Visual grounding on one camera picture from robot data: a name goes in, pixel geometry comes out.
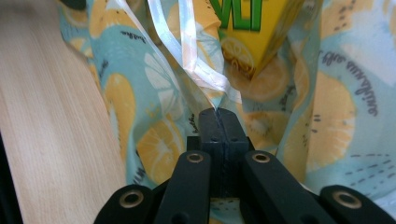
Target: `lemon print bag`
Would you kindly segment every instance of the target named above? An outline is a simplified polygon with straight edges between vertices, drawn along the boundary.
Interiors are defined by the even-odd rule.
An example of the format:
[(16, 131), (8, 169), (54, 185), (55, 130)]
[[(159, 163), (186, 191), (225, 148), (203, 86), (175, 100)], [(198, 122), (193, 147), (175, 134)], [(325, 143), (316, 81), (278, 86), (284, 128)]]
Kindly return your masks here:
[[(222, 107), (256, 149), (276, 154), (315, 193), (344, 185), (395, 214), (394, 1), (305, 0), (252, 80), (225, 63), (214, 10), (197, 11), (209, 4), (59, 3), (63, 39), (87, 58), (106, 103), (126, 183), (154, 188), (168, 179), (187, 136), (199, 134), (198, 113)], [(242, 222), (237, 199), (213, 200), (210, 215)]]

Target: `wooden surface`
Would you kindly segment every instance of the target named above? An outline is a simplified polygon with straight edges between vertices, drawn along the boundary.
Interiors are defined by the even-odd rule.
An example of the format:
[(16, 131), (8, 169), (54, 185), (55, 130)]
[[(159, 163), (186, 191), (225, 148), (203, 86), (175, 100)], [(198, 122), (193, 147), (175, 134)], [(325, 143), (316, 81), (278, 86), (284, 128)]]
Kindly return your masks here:
[(24, 223), (93, 223), (124, 164), (54, 0), (0, 1), (0, 128)]

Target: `light wood floor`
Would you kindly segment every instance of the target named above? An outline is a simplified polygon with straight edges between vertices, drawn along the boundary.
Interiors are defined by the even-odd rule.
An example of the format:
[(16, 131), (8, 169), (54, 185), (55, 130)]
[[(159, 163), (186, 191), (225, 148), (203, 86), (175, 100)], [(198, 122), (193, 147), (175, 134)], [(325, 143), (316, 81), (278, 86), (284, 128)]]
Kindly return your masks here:
[(24, 223), (93, 223), (124, 164), (55, 0), (0, 1), (0, 129)]

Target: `lemon picture on box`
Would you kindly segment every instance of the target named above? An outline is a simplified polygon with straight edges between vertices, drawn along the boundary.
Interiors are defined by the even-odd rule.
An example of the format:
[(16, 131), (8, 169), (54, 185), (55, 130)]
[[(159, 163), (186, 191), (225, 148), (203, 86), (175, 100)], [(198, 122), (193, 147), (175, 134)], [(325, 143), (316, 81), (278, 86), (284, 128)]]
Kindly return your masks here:
[(304, 0), (210, 0), (225, 61), (252, 79), (281, 46)]

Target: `hole in screw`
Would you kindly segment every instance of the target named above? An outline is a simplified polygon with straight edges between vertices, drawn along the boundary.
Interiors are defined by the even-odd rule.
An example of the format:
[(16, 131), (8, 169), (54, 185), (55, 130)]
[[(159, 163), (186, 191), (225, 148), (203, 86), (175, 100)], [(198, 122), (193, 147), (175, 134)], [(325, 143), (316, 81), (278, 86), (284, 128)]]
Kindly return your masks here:
[(172, 216), (172, 224), (186, 224), (189, 223), (189, 219), (186, 213), (177, 213)]
[(120, 205), (124, 208), (133, 208), (143, 202), (144, 196), (140, 190), (131, 189), (120, 197)]
[(193, 154), (190, 154), (187, 156), (187, 160), (190, 162), (198, 163), (198, 162), (203, 161), (204, 157), (201, 154), (193, 153)]
[(317, 218), (312, 215), (303, 215), (300, 217), (300, 220), (304, 224), (319, 224), (319, 221), (317, 220)]
[(346, 191), (338, 190), (332, 194), (332, 197), (335, 199), (336, 202), (347, 208), (361, 208), (361, 200)]
[(261, 163), (270, 161), (270, 158), (264, 154), (254, 154), (253, 160)]

